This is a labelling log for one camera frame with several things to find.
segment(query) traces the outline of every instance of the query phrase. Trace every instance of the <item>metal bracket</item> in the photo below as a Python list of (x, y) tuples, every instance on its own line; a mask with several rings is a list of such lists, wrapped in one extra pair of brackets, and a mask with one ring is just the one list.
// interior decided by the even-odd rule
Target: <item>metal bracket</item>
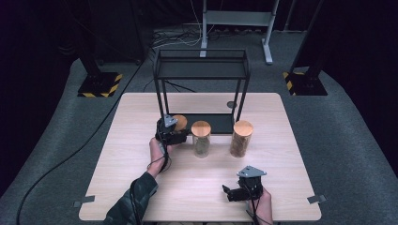
[(95, 199), (96, 199), (95, 195), (82, 197), (82, 200), (80, 202), (76, 201), (73, 203), (73, 207), (74, 208), (82, 207), (83, 203), (91, 203), (91, 202), (95, 201)]
[(171, 116), (171, 115), (168, 115), (168, 114), (165, 114), (165, 115), (164, 115), (164, 126), (167, 127), (167, 128), (169, 128), (169, 127), (171, 127), (172, 125), (176, 124), (177, 121), (178, 121), (178, 120), (175, 119), (175, 118), (174, 118), (173, 116)]
[(262, 176), (266, 175), (266, 172), (260, 171), (253, 166), (247, 166), (243, 170), (239, 171), (237, 173), (237, 176), (240, 177), (256, 177), (256, 176)]
[(307, 200), (308, 203), (323, 203), (328, 199), (325, 197), (325, 195), (314, 195), (313, 197), (308, 197)]

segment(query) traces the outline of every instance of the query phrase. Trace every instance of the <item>cork lid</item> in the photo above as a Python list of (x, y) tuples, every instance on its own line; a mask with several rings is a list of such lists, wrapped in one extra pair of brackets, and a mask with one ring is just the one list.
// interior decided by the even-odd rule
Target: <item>cork lid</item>
[(206, 121), (196, 121), (192, 124), (191, 131), (196, 137), (205, 137), (210, 134), (211, 126)]
[(239, 120), (234, 124), (234, 131), (237, 135), (247, 137), (253, 133), (253, 125), (245, 120)]
[(184, 129), (187, 127), (187, 118), (181, 114), (173, 115), (173, 118), (177, 120), (176, 122), (176, 127), (175, 131), (180, 131), (181, 129)]

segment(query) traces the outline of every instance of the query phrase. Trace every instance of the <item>black leather jacket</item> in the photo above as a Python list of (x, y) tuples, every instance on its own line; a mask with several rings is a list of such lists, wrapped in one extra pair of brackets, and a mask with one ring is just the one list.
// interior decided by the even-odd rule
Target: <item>black leather jacket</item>
[[(156, 183), (153, 176), (148, 172), (144, 172), (144, 174), (135, 181), (135, 206), (140, 220), (144, 217), (149, 198), (155, 194), (157, 189), (158, 183)], [(127, 190), (117, 203), (108, 211), (106, 219), (103, 220), (103, 224), (136, 225), (136, 223), (136, 217), (130, 200), (130, 190)]]

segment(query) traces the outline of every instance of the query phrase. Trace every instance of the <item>table top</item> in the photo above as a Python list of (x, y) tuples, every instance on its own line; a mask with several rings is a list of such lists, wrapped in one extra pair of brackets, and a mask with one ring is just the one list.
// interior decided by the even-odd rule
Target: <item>table top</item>
[[(170, 93), (170, 113), (229, 113), (235, 93)], [(149, 140), (160, 118), (155, 93), (127, 93), (120, 100), (86, 196), (82, 220), (103, 220), (107, 211), (146, 171)], [(277, 94), (248, 93), (240, 120), (253, 125), (245, 157), (229, 153), (231, 135), (211, 135), (209, 155), (193, 153), (192, 136), (170, 157), (172, 166), (157, 177), (159, 188), (150, 199), (144, 221), (252, 221), (244, 202), (228, 202), (222, 185), (239, 188), (237, 172), (250, 165), (265, 171), (262, 184), (272, 195), (275, 221), (314, 221), (318, 204), (282, 100)]]

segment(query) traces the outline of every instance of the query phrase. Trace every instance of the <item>person's arm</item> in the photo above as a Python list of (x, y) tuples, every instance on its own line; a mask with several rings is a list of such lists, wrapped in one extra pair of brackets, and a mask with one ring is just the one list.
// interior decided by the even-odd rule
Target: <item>person's arm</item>
[[(161, 152), (159, 142), (152, 138), (149, 142), (151, 163), (146, 172), (133, 181), (134, 189), (133, 195), (135, 198), (135, 210), (138, 213), (138, 221), (144, 217), (145, 210), (148, 206), (150, 197), (155, 194), (158, 189), (158, 183), (155, 181), (156, 176), (161, 171), (164, 163), (163, 153)], [(167, 151), (170, 153), (173, 146), (167, 146)], [(137, 224), (137, 217), (134, 213), (134, 207), (131, 203), (130, 190), (128, 189), (124, 195), (117, 201), (117, 203), (108, 211), (103, 224)]]
[[(138, 219), (140, 221), (144, 217), (149, 198), (156, 192), (157, 189), (158, 184), (156, 183), (155, 178), (149, 172), (144, 172), (140, 178), (135, 180), (133, 191), (136, 200), (135, 207), (139, 215)], [(136, 217), (130, 199), (130, 190), (128, 189), (117, 201), (117, 203), (108, 211), (103, 224), (126, 225), (136, 223)]]
[[(253, 211), (252, 201), (249, 201), (248, 204)], [(260, 225), (273, 224), (271, 194), (265, 188), (263, 188), (263, 195), (260, 199), (254, 200), (254, 206), (256, 207), (257, 221)]]

